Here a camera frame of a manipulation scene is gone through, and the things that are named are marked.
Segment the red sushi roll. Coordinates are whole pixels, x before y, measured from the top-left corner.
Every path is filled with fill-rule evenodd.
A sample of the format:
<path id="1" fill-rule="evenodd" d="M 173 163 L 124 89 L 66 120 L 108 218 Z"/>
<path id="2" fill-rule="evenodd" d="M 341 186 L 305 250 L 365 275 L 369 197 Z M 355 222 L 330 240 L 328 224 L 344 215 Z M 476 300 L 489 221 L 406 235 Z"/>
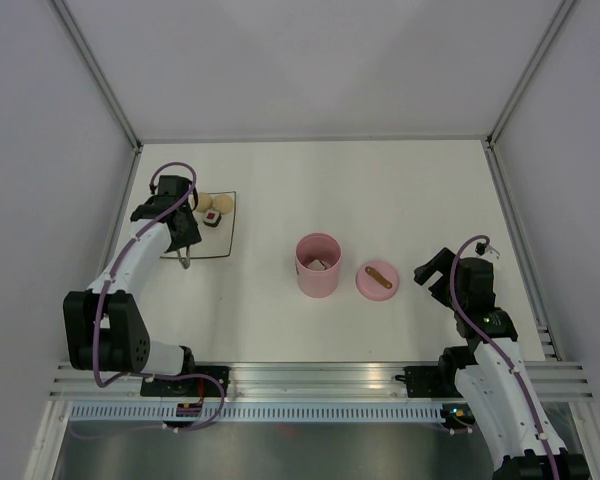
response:
<path id="1" fill-rule="evenodd" d="M 202 222 L 209 228 L 217 228 L 222 221 L 222 214 L 214 209 L 207 210 L 202 218 Z"/>

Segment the white sushi roll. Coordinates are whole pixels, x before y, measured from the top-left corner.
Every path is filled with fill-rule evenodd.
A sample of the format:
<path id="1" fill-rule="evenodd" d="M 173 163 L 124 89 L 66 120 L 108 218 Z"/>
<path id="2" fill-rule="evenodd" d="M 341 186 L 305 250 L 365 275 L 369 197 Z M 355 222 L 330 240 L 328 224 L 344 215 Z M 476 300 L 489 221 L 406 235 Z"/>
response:
<path id="1" fill-rule="evenodd" d="M 328 270 L 330 268 L 330 265 L 327 262 L 322 261 L 320 259 L 314 259 L 308 264 L 306 264 L 305 267 L 310 271 L 321 272 Z"/>

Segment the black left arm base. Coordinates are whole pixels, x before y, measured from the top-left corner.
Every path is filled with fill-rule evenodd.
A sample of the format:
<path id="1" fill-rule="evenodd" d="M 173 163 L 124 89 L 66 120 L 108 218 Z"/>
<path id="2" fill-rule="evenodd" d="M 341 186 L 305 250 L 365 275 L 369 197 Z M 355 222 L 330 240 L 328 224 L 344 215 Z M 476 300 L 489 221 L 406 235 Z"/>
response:
<path id="1" fill-rule="evenodd" d="M 140 395 L 147 398 L 220 398 L 221 391 L 227 390 L 230 384 L 229 374 L 231 368 L 226 365 L 202 365 L 197 366 L 195 373 L 206 375 L 216 380 L 205 378 L 193 378 L 185 380 L 156 379 L 149 382 L 144 379 L 141 384 Z"/>

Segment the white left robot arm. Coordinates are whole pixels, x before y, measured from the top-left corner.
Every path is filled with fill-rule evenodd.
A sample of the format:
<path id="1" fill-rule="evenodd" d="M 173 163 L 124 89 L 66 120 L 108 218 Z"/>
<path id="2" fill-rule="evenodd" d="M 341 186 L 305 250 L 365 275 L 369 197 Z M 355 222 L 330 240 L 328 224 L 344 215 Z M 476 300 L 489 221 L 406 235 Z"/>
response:
<path id="1" fill-rule="evenodd" d="M 116 258 L 84 291 L 63 301 L 69 359 L 76 370 L 163 375 L 164 385 L 186 396 L 198 384 L 189 348 L 150 338 L 137 299 L 156 262 L 201 241 L 189 197 L 195 182 L 162 175 L 151 196 L 130 217 L 130 237 Z"/>

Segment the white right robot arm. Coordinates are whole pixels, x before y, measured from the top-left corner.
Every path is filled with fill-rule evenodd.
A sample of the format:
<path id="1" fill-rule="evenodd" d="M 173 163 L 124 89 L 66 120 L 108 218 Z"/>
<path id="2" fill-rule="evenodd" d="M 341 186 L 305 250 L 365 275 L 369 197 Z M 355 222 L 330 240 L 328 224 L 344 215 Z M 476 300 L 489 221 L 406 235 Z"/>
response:
<path id="1" fill-rule="evenodd" d="M 467 403 L 490 451 L 496 479 L 588 479 L 586 458 L 568 450 L 533 389 L 509 314 L 496 304 L 494 266 L 447 248 L 414 280 L 449 308 L 465 345 L 439 357 L 436 387 Z"/>

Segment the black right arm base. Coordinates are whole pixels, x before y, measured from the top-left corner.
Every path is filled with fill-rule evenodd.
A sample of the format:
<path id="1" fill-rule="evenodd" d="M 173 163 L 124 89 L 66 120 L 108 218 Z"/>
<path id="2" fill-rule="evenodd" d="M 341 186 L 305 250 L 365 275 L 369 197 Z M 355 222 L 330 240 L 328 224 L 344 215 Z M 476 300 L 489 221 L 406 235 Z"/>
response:
<path id="1" fill-rule="evenodd" d="M 404 368 L 404 383 L 409 398 L 458 398 L 452 381 L 447 380 L 437 366 L 409 366 Z"/>

